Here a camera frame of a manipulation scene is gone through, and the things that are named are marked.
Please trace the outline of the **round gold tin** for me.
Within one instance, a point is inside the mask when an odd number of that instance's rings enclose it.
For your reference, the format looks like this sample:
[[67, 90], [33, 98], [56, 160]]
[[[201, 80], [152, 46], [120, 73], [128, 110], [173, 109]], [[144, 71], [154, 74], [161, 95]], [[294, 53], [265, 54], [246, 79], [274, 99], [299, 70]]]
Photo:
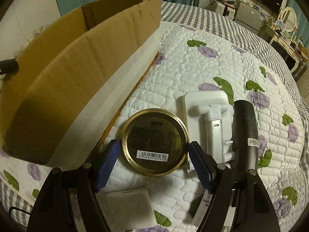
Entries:
[[184, 122], [165, 109], [135, 113], [121, 127], [122, 154], [138, 173], [160, 177], [187, 160], [189, 136]]

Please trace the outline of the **white folding phone stand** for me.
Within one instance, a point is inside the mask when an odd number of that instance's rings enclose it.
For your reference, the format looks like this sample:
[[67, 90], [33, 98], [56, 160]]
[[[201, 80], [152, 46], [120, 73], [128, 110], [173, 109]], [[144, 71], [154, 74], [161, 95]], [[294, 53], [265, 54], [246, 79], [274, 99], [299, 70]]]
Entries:
[[183, 96], [184, 122], [189, 141], [227, 167], [236, 157], [232, 150], [230, 104], [224, 91], [189, 92]]

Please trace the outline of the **black remote control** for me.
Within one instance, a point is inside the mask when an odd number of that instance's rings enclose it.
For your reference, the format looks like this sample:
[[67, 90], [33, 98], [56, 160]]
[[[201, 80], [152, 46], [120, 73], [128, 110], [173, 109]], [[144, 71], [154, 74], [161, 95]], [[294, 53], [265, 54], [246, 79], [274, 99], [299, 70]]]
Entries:
[[234, 144], [237, 155], [237, 171], [246, 173], [257, 169], [259, 140], [257, 121], [252, 103], [246, 100], [234, 102]]

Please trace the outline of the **brown cardboard box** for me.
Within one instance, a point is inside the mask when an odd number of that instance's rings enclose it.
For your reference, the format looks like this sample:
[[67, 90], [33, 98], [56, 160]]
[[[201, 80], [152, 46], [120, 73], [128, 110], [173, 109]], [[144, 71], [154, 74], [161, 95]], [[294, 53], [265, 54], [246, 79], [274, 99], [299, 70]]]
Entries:
[[1, 149], [71, 170], [92, 152], [158, 53], [161, 0], [98, 0], [65, 14], [1, 88]]

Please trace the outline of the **white square packet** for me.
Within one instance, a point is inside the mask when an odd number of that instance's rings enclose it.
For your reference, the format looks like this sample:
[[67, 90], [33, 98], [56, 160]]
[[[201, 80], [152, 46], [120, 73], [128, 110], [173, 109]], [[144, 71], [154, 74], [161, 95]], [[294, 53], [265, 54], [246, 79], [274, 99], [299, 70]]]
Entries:
[[157, 223], [146, 188], [109, 193], [107, 202], [122, 230], [144, 229]]

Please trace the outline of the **white floral quilt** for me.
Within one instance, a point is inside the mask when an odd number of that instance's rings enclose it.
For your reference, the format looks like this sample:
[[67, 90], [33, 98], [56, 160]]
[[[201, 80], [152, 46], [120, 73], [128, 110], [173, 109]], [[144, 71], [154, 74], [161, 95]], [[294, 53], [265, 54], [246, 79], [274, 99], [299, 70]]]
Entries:
[[[223, 89], [233, 100], [254, 105], [259, 140], [258, 173], [270, 195], [280, 230], [289, 231], [301, 216], [308, 197], [308, 176], [300, 161], [305, 138], [305, 117], [300, 95], [279, 55], [267, 43], [255, 46], [240, 40], [225, 40], [198, 29], [162, 22], [159, 60], [134, 91], [105, 142], [115, 138], [121, 125], [146, 108], [167, 109], [178, 116], [182, 96], [188, 92]], [[204, 47], [189, 47], [200, 40]], [[18, 207], [31, 212], [32, 205], [50, 169], [21, 161], [1, 151], [1, 204], [5, 211]], [[145, 183], [159, 224], [136, 231], [196, 231], [188, 213], [190, 204], [203, 195], [196, 177], [186, 170], [159, 178], [143, 177], [123, 160], [117, 161], [106, 188], [97, 195], [107, 204], [112, 191], [143, 188]]]

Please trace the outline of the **white dressing table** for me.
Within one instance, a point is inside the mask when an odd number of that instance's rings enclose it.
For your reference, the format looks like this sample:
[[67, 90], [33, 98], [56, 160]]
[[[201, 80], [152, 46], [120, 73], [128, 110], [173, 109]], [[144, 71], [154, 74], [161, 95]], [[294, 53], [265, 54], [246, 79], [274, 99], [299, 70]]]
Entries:
[[281, 54], [291, 73], [295, 72], [300, 63], [308, 61], [307, 53], [302, 51], [302, 45], [284, 38], [283, 34], [266, 24], [266, 32], [271, 37], [269, 44]]

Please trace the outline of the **grey checked bedsheet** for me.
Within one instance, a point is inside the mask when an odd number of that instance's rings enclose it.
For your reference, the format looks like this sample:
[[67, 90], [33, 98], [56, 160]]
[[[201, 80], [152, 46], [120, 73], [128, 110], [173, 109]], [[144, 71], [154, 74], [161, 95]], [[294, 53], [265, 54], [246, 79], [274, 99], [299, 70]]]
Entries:
[[299, 113], [308, 115], [308, 105], [301, 97], [287, 64], [280, 54], [259, 36], [210, 10], [166, 1], [162, 1], [161, 20], [217, 35], [251, 53], [280, 77]]

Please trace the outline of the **grey cabinet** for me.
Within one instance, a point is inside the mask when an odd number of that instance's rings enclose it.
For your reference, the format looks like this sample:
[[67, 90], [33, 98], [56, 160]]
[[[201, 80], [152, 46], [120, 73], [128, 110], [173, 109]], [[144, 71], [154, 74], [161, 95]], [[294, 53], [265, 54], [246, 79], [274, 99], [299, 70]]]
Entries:
[[239, 2], [234, 21], [252, 32], [258, 31], [262, 25], [261, 12], [244, 2]]

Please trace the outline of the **white suitcase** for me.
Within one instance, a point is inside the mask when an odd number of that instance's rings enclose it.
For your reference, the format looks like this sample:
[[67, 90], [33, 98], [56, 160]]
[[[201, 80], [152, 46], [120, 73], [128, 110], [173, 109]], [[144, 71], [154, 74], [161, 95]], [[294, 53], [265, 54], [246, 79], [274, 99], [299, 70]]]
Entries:
[[228, 3], [213, 2], [211, 4], [211, 11], [233, 20], [236, 9], [233, 5], [229, 5]]

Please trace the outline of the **oval vanity mirror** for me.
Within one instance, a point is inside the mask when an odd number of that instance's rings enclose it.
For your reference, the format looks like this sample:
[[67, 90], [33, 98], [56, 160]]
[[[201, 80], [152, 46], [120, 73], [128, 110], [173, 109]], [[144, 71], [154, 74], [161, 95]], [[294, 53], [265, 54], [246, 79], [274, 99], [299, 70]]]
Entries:
[[284, 8], [278, 17], [277, 26], [285, 32], [293, 32], [297, 28], [297, 15], [292, 7]]

